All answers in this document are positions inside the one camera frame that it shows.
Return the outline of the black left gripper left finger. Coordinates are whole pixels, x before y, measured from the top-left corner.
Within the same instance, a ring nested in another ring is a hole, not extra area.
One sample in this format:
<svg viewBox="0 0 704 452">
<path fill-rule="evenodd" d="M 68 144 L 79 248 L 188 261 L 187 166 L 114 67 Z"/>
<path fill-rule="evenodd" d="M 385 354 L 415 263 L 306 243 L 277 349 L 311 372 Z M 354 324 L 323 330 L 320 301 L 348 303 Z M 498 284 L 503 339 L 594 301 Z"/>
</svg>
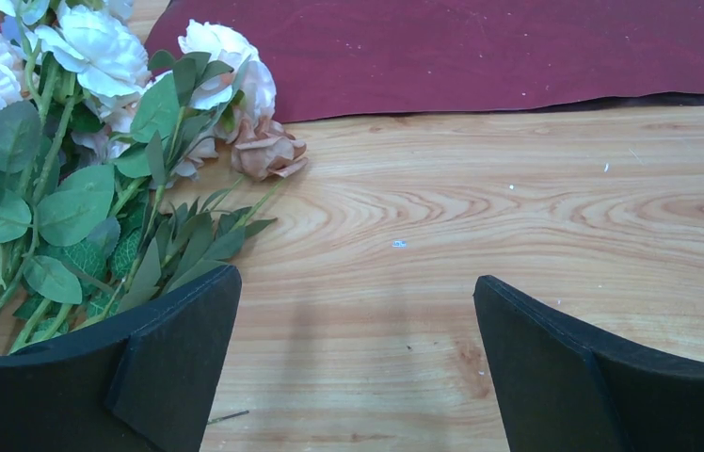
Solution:
<svg viewBox="0 0 704 452">
<path fill-rule="evenodd" d="M 0 356 L 0 451 L 199 450 L 241 289 L 223 266 Z"/>
</svg>

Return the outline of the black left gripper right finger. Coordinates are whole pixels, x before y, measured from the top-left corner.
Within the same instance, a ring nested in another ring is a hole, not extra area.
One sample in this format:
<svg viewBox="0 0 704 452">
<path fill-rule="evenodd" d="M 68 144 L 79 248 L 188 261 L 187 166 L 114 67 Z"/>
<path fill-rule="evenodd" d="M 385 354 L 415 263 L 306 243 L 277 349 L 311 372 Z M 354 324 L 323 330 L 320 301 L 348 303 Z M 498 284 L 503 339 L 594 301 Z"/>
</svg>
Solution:
<svg viewBox="0 0 704 452">
<path fill-rule="evenodd" d="M 513 451 L 704 451 L 704 362 L 557 311 L 493 277 L 476 318 Z"/>
</svg>

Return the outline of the fake flower bunch with leaves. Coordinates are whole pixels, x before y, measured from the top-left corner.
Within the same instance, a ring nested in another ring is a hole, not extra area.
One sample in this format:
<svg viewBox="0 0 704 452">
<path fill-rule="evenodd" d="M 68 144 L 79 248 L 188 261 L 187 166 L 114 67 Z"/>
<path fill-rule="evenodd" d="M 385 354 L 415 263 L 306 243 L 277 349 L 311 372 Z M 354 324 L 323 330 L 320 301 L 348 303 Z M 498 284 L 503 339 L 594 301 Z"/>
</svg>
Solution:
<svg viewBox="0 0 704 452">
<path fill-rule="evenodd" d="M 304 141 L 274 119 L 258 49 L 190 21 L 149 53 L 130 1 L 0 1 L 0 315 L 14 349 L 94 325 L 227 265 L 266 228 L 219 189 L 164 205 L 226 154 L 240 180 L 282 180 Z"/>
</svg>

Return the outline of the dark red wrapping paper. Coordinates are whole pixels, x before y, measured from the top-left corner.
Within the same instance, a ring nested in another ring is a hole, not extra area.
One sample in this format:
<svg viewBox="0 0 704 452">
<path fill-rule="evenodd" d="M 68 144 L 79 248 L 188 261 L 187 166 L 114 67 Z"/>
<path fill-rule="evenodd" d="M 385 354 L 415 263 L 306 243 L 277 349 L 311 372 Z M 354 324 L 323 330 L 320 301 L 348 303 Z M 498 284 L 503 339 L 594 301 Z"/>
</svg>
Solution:
<svg viewBox="0 0 704 452">
<path fill-rule="evenodd" d="M 173 1 L 259 51 L 280 121 L 660 101 L 704 105 L 704 1 Z"/>
</svg>

